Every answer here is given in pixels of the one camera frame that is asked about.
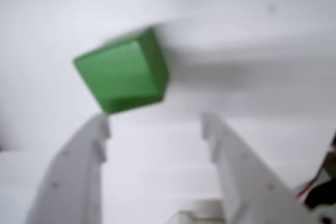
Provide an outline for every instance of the screw hole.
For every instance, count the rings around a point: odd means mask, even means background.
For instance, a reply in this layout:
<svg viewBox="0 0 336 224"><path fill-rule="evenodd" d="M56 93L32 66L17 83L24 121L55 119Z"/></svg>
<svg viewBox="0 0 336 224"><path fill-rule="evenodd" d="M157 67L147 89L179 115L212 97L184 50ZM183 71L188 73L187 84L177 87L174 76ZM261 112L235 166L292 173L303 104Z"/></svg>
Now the screw hole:
<svg viewBox="0 0 336 224"><path fill-rule="evenodd" d="M59 188L59 184L57 182L52 182L51 187L52 187L52 189L57 189L57 188Z"/></svg>
<svg viewBox="0 0 336 224"><path fill-rule="evenodd" d="M248 155L246 153L242 153L241 155L243 160L248 160Z"/></svg>
<svg viewBox="0 0 336 224"><path fill-rule="evenodd" d="M69 157L70 156L70 152L69 151L64 151L63 152L63 156L64 157Z"/></svg>
<svg viewBox="0 0 336 224"><path fill-rule="evenodd" d="M275 190L275 185L273 183L268 183L267 188L271 191Z"/></svg>

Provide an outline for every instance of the black component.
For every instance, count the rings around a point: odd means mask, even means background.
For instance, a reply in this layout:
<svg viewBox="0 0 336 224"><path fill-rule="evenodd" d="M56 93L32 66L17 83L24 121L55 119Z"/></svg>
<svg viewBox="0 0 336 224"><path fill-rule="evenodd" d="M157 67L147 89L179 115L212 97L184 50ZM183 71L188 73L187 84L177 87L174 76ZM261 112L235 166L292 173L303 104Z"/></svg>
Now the black component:
<svg viewBox="0 0 336 224"><path fill-rule="evenodd" d="M332 224L332 220L329 217L321 217L322 224Z"/></svg>
<svg viewBox="0 0 336 224"><path fill-rule="evenodd" d="M320 204L333 205L336 203L336 179L330 180L314 188L305 201L312 209Z"/></svg>

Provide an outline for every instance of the green cube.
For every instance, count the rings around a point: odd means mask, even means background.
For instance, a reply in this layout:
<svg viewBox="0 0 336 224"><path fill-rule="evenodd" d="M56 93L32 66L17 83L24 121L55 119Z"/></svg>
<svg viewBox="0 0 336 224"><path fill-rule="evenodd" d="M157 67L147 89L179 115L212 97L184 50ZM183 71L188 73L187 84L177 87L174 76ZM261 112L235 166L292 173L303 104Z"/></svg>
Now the green cube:
<svg viewBox="0 0 336 224"><path fill-rule="evenodd" d="M105 113L163 99L168 71L152 29L74 60Z"/></svg>

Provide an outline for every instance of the white backdrop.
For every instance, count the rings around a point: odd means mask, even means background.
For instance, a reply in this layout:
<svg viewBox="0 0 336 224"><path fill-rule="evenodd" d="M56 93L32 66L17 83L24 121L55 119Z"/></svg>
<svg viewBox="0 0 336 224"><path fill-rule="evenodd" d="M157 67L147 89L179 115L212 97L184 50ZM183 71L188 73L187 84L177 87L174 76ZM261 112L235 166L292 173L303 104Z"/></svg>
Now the white backdrop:
<svg viewBox="0 0 336 224"><path fill-rule="evenodd" d="M112 117L104 223L163 223L217 198L199 115L215 111L291 188L336 123L335 0L0 0L0 216L25 218L50 157L100 111L72 60L156 24L165 101Z"/></svg>

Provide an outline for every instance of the white plastic part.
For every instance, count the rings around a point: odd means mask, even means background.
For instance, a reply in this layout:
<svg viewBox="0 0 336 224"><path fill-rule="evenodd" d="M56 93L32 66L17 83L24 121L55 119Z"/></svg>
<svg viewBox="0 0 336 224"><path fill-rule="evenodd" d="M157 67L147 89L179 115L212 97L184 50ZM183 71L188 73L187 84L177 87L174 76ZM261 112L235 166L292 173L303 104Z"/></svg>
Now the white plastic part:
<svg viewBox="0 0 336 224"><path fill-rule="evenodd" d="M108 116L89 120L50 164L26 224L101 224Z"/></svg>
<svg viewBox="0 0 336 224"><path fill-rule="evenodd" d="M318 223L226 123L212 114L204 115L202 123L218 169L227 223Z"/></svg>

